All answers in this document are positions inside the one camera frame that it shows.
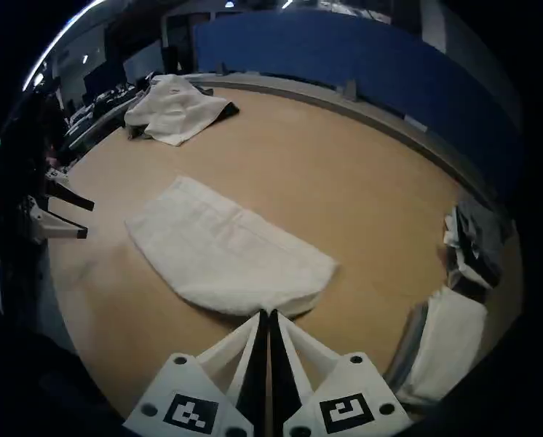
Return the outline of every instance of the crumpled towel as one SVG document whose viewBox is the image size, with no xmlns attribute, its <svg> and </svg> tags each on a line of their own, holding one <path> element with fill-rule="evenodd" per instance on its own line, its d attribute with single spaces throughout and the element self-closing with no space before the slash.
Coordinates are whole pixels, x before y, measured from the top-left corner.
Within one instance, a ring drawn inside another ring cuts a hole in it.
<svg viewBox="0 0 543 437">
<path fill-rule="evenodd" d="M 439 401 L 472 366 L 480 347 L 486 308 L 443 286 L 429 298 L 419 351 L 403 386 L 401 402 Z"/>
<path fill-rule="evenodd" d="M 173 146 L 201 132 L 231 103 L 202 94 L 174 74 L 155 76 L 152 83 L 146 95 L 126 111 L 124 122 L 134 127 L 146 126 L 144 133 Z"/>
<path fill-rule="evenodd" d="M 336 268 L 310 244 L 187 177 L 126 226 L 176 293 L 226 314 L 311 310 Z"/>
</svg>

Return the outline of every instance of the blue wall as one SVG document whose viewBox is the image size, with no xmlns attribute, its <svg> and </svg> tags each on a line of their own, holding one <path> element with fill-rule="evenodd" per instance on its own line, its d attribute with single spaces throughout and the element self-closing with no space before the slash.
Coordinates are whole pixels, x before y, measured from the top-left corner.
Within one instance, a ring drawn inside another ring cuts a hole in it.
<svg viewBox="0 0 543 437">
<path fill-rule="evenodd" d="M 522 163 L 514 125 L 464 69 L 414 36 L 374 20 L 321 11 L 249 12 L 194 28 L 200 71 L 295 76 L 408 114 L 467 156 L 505 199 Z"/>
</svg>

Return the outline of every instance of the white wall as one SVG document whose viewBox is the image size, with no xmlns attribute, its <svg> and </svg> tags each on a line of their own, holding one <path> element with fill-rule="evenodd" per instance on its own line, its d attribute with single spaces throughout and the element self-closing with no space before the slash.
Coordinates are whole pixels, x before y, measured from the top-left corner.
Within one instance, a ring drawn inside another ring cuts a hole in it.
<svg viewBox="0 0 543 437">
<path fill-rule="evenodd" d="M 168 47 L 167 17 L 209 12 L 211 14 L 211 20 L 214 20 L 217 12 L 248 12 L 251 10 L 248 7 L 241 7 L 238 5 L 226 8 L 225 4 L 227 1 L 228 0 L 188 0 L 180 6 L 172 8 L 162 16 L 160 21 L 162 29 L 162 46 Z"/>
<path fill-rule="evenodd" d="M 124 62 L 124 71 L 129 83 L 135 83 L 137 79 L 145 77 L 152 71 L 165 72 L 161 46 L 161 42 L 156 40 Z"/>
<path fill-rule="evenodd" d="M 520 96 L 502 65 L 474 31 L 439 0 L 421 0 L 421 25 L 423 41 L 476 78 L 520 130 Z"/>
<path fill-rule="evenodd" d="M 65 46 L 55 48 L 53 59 L 53 76 L 61 78 L 61 98 L 64 106 L 73 100 L 76 108 L 82 103 L 85 94 L 84 77 L 94 68 L 106 61 L 104 30 L 106 24 L 95 26 L 78 36 Z M 67 58 L 61 55 L 68 52 Z"/>
<path fill-rule="evenodd" d="M 421 37 L 445 53 L 445 19 L 438 0 L 421 0 Z"/>
</svg>

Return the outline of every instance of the screw hole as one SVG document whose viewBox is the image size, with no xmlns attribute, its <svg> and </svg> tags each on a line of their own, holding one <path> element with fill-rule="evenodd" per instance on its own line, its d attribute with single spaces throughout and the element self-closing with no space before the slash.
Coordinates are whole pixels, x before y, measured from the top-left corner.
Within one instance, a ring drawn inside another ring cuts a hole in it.
<svg viewBox="0 0 543 437">
<path fill-rule="evenodd" d="M 312 432 L 305 426 L 296 426 L 290 430 L 290 437 L 310 437 Z"/>
<path fill-rule="evenodd" d="M 385 416 L 388 416 L 388 415 L 391 414 L 394 410 L 395 410 L 395 405 L 393 405 L 392 403 L 384 403 L 384 404 L 381 405 L 381 407 L 378 409 L 378 411 L 379 411 L 381 414 L 384 414 Z"/>
<path fill-rule="evenodd" d="M 140 410 L 142 411 L 142 414 L 148 417 L 154 417 L 156 416 L 156 413 L 158 413 L 156 407 L 151 403 L 144 403 Z"/>
<path fill-rule="evenodd" d="M 247 431 L 241 428 L 227 428 L 225 437 L 247 437 Z"/>
</svg>

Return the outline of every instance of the ceiling light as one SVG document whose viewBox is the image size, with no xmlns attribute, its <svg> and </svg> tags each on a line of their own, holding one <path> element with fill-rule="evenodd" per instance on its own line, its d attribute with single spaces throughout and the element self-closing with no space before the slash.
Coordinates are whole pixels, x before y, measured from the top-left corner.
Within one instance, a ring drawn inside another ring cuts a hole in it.
<svg viewBox="0 0 543 437">
<path fill-rule="evenodd" d="M 36 87 L 41 82 L 43 82 L 43 73 L 39 73 L 35 76 L 35 80 L 33 80 L 33 86 Z"/>
<path fill-rule="evenodd" d="M 37 60 L 33 68 L 31 69 L 31 72 L 27 76 L 27 79 L 25 80 L 25 84 L 23 85 L 23 91 L 27 89 L 27 87 L 31 83 L 31 79 L 33 78 L 37 70 L 39 69 L 39 66 L 43 63 L 43 61 L 45 60 L 49 52 L 53 50 L 53 47 L 59 42 L 61 37 L 69 30 L 69 28 L 73 26 L 77 20 L 83 17 L 87 11 L 89 11 L 93 7 L 96 7 L 97 5 L 105 1 L 106 0 L 94 0 L 92 3 L 88 4 L 84 9 L 79 11 L 76 15 L 74 15 L 73 18 L 71 18 L 71 20 L 67 22 L 67 24 L 63 27 L 63 29 L 61 29 L 61 32 L 57 34 L 57 36 L 53 39 L 53 41 L 51 41 L 51 44 L 47 46 L 45 51 L 41 54 L 41 56 L 39 57 L 39 59 Z"/>
</svg>

